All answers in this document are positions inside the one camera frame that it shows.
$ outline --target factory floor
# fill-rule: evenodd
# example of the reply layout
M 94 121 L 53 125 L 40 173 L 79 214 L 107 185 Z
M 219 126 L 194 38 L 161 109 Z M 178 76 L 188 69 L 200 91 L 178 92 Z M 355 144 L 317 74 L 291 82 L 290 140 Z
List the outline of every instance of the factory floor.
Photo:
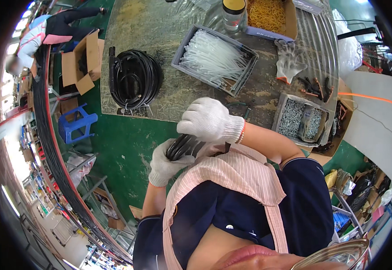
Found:
M 107 7 L 111 10 L 113 3 L 114 0 L 90 0 L 85 6 Z M 80 26 L 92 25 L 106 29 L 110 26 L 108 21 L 108 15 L 97 15 L 94 18 L 82 19 Z M 61 75 L 61 56 L 59 54 L 55 55 L 53 75 L 54 89 L 57 90 Z M 95 136 L 80 141 L 77 147 L 85 148 L 85 151 L 81 150 L 83 152 L 99 153 L 91 173 L 98 176 L 107 175 L 105 183 L 120 212 L 129 220 L 133 218 L 128 208 L 129 205 L 142 208 L 148 185 L 152 151 L 168 138 L 178 136 L 176 123 L 103 115 L 101 113 L 99 84 L 100 80 L 96 81 L 93 89 L 78 97 L 79 105 L 87 103 L 84 107 L 85 111 L 89 114 L 96 113 L 98 121 L 91 126 L 91 133 L 95 133 Z M 65 145 L 58 133 L 56 134 L 61 152 L 63 152 L 70 146 Z M 363 158 L 362 153 L 343 141 L 334 157 L 323 166 L 324 172 L 327 174 L 331 169 L 342 168 L 353 175 L 356 170 L 365 168 L 366 164 L 363 162 Z M 87 184 L 90 188 L 94 183 L 90 181 Z M 78 187 L 82 194 L 87 190 L 84 185 L 80 184 Z M 93 208 L 96 217 L 102 216 L 99 213 L 100 209 L 93 205 L 89 206 Z

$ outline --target bracelet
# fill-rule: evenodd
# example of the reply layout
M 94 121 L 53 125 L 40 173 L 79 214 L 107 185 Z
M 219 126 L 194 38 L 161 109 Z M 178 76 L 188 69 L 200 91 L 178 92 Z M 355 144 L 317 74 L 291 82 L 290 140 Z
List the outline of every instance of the bracelet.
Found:
M 244 138 L 244 130 L 245 130 L 245 128 L 246 128 L 246 121 L 244 121 L 243 130 L 241 131 L 241 134 L 240 134 L 240 136 L 238 137 L 238 140 L 237 140 L 235 143 L 241 143 L 241 141 L 242 141 L 243 138 Z

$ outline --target gray plastic tray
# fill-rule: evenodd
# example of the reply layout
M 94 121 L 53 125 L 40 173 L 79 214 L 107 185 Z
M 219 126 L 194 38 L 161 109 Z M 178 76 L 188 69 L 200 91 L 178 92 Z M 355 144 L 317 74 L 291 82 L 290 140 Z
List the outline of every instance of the gray plastic tray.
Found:
M 304 98 L 300 98 L 300 97 L 293 95 L 293 94 L 285 94 L 285 93 L 280 94 L 279 103 L 277 105 L 277 110 L 275 111 L 274 122 L 273 122 L 273 126 L 271 127 L 271 130 L 273 130 L 275 132 L 279 132 L 280 120 L 282 119 L 283 111 L 284 111 L 285 105 L 286 105 L 286 100 L 288 100 L 288 99 L 296 100 L 296 101 L 302 102 L 304 104 L 311 105 L 315 108 L 318 108 L 319 110 L 326 113 L 326 117 L 323 117 L 324 121 L 320 122 L 321 133 L 320 133 L 320 136 L 319 136 L 317 142 L 309 143 L 309 142 L 304 142 L 300 138 L 291 137 L 291 136 L 286 136 L 286 137 L 290 138 L 292 141 L 294 141 L 294 143 L 296 143 L 298 145 L 306 146 L 306 147 L 318 147 L 319 145 L 325 145 L 327 143 L 325 138 L 328 138 L 329 132 L 331 131 L 331 126 L 329 126 L 329 115 L 331 114 L 331 111 L 325 109 L 324 107 L 322 107 L 314 102 L 311 102 L 311 101 L 306 100 Z
M 190 71 L 182 66 L 180 66 L 178 63 L 181 61 L 180 58 L 184 55 L 184 52 L 186 51 L 184 46 L 187 46 L 188 43 L 190 42 L 190 40 L 192 39 L 193 35 L 196 33 L 197 30 L 199 29 L 203 29 L 219 38 L 221 38 L 222 40 L 226 41 L 227 43 L 235 46 L 236 48 L 238 48 L 240 51 L 244 52 L 245 54 L 247 54 L 250 57 L 250 61 L 247 64 L 246 69 L 244 70 L 244 72 L 242 73 L 241 77 L 237 80 L 237 82 L 230 88 L 230 90 L 227 89 L 223 89 L 220 87 L 217 87 L 216 84 L 202 78 L 198 73 L 194 73 L 193 71 Z M 239 93 L 239 91 L 241 90 L 241 88 L 244 86 L 244 84 L 246 83 L 247 79 L 249 78 L 254 65 L 256 64 L 257 60 L 259 58 L 259 55 L 256 53 L 256 51 L 250 49 L 249 47 L 243 45 L 242 43 L 234 40 L 233 38 L 230 38 L 228 36 L 225 36 L 223 34 L 220 34 L 219 32 L 216 32 L 214 30 L 211 30 L 209 28 L 206 28 L 204 26 L 201 25 L 193 25 L 192 28 L 190 28 L 190 30 L 187 32 L 186 36 L 184 37 L 184 39 L 181 41 L 180 46 L 178 47 L 177 52 L 175 53 L 173 59 L 172 59 L 172 63 L 171 66 L 181 70 L 182 72 L 195 77 L 196 79 L 211 85 L 212 87 L 216 88 L 216 89 L 220 89 L 222 91 L 225 91 L 226 93 L 230 94 L 233 97 L 236 97 Z

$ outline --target workbench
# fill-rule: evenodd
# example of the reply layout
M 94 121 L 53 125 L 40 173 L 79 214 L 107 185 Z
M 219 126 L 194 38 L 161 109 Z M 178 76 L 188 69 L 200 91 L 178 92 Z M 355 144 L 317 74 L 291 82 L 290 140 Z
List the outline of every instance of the workbench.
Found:
M 247 35 L 243 31 L 226 32 L 222 21 L 222 2 L 211 6 L 208 11 L 196 7 L 190 0 L 166 3 L 161 0 L 115 1 L 106 32 L 100 83 L 101 110 L 104 114 L 143 117 L 161 121 L 178 122 L 182 113 L 197 98 L 211 97 L 223 104 L 241 101 L 251 104 L 247 121 L 271 128 L 280 93 L 307 98 L 329 111 L 336 108 L 339 85 L 338 48 L 335 25 L 328 0 L 323 0 L 324 9 L 314 16 L 296 9 L 298 36 L 296 45 L 304 49 L 298 60 L 307 68 L 296 75 L 292 83 L 276 79 L 277 47 L 273 40 Z M 193 24 L 204 25 L 228 35 L 259 54 L 255 68 L 236 98 L 217 90 L 201 81 L 171 67 L 171 60 L 184 35 Z M 128 49 L 139 49 L 153 56 L 164 73 L 160 93 L 150 107 L 129 111 L 119 107 L 109 92 L 108 49 L 116 47 L 117 54 Z M 332 97 L 323 103 L 317 97 L 306 95 L 298 77 L 318 78 L 323 83 L 329 77 L 334 86 Z M 231 114 L 244 116 L 245 106 L 231 106 Z M 329 127 L 334 114 L 330 114 Z

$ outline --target orange wire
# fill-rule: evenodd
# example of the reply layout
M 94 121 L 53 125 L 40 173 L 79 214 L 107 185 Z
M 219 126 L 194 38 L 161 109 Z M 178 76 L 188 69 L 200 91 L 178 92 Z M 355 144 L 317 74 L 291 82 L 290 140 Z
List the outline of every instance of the orange wire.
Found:
M 371 95 L 366 95 L 366 94 L 363 94 L 363 95 L 362 95 L 362 94 L 346 93 L 346 92 L 340 92 L 340 93 L 337 93 L 337 94 L 338 94 L 338 95 L 355 95 L 355 96 L 357 96 L 357 97 L 362 97 L 362 98 L 382 100 L 382 101 L 386 101 L 386 102 L 392 104 L 392 100 L 384 99 L 384 98 L 378 98 L 378 97 L 373 97 L 373 96 L 371 96 Z

